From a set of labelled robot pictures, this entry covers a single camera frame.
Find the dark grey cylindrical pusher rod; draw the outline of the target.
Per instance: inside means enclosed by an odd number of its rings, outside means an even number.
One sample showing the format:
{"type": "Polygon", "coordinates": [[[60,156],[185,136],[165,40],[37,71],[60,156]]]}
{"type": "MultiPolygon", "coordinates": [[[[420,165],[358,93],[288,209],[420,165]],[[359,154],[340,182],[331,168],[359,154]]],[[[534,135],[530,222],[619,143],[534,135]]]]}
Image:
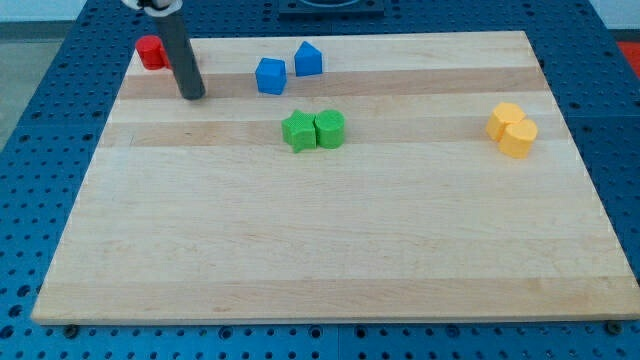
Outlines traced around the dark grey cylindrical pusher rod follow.
{"type": "Polygon", "coordinates": [[[202,98],[206,89],[182,12],[175,10],[163,14],[156,17],[154,22],[181,96],[187,100],[202,98]]]}

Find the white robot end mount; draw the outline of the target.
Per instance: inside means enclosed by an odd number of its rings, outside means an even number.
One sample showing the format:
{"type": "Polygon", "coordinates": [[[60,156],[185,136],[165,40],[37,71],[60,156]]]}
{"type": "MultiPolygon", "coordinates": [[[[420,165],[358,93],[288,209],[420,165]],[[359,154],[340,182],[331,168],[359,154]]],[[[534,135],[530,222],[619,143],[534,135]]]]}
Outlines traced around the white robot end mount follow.
{"type": "Polygon", "coordinates": [[[121,2],[130,9],[143,10],[151,17],[167,17],[183,6],[182,0],[121,0],[121,2]]]}

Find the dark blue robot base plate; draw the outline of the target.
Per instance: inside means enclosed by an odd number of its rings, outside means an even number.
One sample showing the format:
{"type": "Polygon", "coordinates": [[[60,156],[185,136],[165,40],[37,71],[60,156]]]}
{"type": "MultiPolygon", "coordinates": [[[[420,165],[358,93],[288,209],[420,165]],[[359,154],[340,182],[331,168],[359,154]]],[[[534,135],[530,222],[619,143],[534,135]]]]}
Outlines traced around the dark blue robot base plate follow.
{"type": "Polygon", "coordinates": [[[342,16],[342,15],[383,15],[384,0],[279,0],[278,18],[342,16]]]}

